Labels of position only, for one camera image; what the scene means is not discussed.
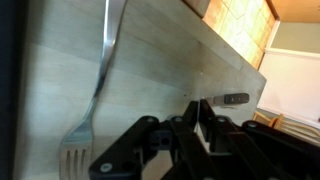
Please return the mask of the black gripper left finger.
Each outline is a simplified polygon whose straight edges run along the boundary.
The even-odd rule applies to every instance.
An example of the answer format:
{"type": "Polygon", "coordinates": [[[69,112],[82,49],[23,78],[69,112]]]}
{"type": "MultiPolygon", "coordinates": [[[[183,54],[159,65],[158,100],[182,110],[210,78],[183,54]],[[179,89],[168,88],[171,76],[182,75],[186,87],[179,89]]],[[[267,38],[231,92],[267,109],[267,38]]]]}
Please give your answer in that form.
{"type": "Polygon", "coordinates": [[[142,172],[160,150],[192,180],[212,177],[210,158],[194,132],[200,103],[191,101],[183,116],[160,122],[142,116],[90,166],[89,180],[142,180],[142,172]]]}

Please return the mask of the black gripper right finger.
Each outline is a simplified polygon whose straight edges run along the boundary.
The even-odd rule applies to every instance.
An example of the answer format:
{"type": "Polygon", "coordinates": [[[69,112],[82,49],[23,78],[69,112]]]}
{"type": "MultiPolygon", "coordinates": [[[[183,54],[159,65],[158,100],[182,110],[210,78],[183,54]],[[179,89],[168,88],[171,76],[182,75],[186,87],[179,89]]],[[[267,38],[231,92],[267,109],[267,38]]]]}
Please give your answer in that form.
{"type": "Polygon", "coordinates": [[[253,120],[236,125],[199,102],[199,123],[209,151],[238,156],[260,180],[320,180],[320,148],[253,120]]]}

